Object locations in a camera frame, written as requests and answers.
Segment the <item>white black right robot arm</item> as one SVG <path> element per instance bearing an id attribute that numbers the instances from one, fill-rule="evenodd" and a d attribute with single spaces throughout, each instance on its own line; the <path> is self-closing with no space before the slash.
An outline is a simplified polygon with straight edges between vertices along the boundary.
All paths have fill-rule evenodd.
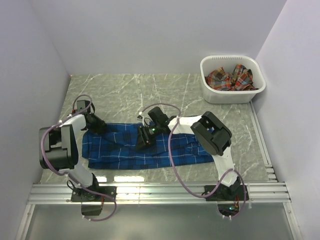
<path id="1" fill-rule="evenodd" d="M 151 125 L 142 125 L 137 128 L 136 149 L 142 150 L 153 146 L 156 142 L 156 136 L 160 134 L 169 134 L 168 137 L 168 156 L 173 171 L 176 174 L 181 185 L 193 196 L 180 178 L 172 155 L 172 135 L 191 134 L 196 137 L 202 148 L 213 158 L 219 181 L 214 189 L 206 197 L 219 191 L 226 200 L 233 199 L 238 194 L 238 189 L 244 187 L 243 178 L 235 170 L 231 154 L 231 131 L 210 111 L 202 115 L 181 117 L 178 115 L 168 117 L 158 107 L 158 104 L 148 112 L 153 122 Z"/>

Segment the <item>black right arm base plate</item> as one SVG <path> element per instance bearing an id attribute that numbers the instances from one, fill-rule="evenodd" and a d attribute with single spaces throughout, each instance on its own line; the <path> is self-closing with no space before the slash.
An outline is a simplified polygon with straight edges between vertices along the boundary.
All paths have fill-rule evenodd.
<path id="1" fill-rule="evenodd" d="M 231 190 L 230 187 L 226 187 L 225 185 L 221 184 L 219 185 L 219 187 L 217 188 L 217 190 L 210 196 L 206 197 L 206 201 L 207 202 L 212 202 L 212 201 L 216 201 L 216 202 L 221 202 L 221 201 L 235 201 L 235 200 L 239 200 L 239 201 L 243 201 L 249 200 L 249 194 L 247 192 L 247 186 L 245 185 L 245 190 L 246 192 L 244 192 L 243 186 L 240 185 L 238 186 L 238 188 L 236 188 L 235 190 Z"/>

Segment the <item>blue plaid long sleeve shirt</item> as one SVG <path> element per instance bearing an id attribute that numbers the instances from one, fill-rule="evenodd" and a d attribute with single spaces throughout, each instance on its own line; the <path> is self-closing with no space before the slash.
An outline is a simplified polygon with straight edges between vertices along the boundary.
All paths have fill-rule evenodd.
<path id="1" fill-rule="evenodd" d="M 155 144 L 137 150 L 138 123 L 109 123 L 106 132 L 98 135 L 87 130 L 82 137 L 82 157 L 96 170 L 145 170 L 171 166 L 212 163 L 193 134 L 160 134 Z"/>

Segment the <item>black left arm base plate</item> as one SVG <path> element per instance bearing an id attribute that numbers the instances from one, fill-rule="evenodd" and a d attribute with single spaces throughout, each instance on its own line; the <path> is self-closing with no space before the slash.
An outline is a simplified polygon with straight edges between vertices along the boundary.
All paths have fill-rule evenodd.
<path id="1" fill-rule="evenodd" d="M 99 186 L 97 192 L 103 195 L 116 199 L 117 187 L 116 186 Z M 83 202 L 101 202 L 104 199 L 105 202 L 112 202 L 111 199 L 101 196 L 99 194 L 93 194 L 85 191 L 82 188 L 74 188 L 71 194 L 71 202 L 83 203 Z"/>

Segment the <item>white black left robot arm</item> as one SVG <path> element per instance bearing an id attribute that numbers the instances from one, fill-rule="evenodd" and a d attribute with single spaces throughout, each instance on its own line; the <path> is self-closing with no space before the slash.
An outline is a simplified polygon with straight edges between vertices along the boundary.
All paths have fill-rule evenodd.
<path id="1" fill-rule="evenodd" d="M 43 169 L 66 177 L 74 188 L 83 189 L 83 195 L 89 201 L 96 201 L 101 195 L 98 180 L 79 161 L 76 135 L 85 130 L 102 135 L 106 132 L 106 123 L 93 113 L 84 113 L 69 116 L 55 126 L 41 128 L 39 163 Z"/>

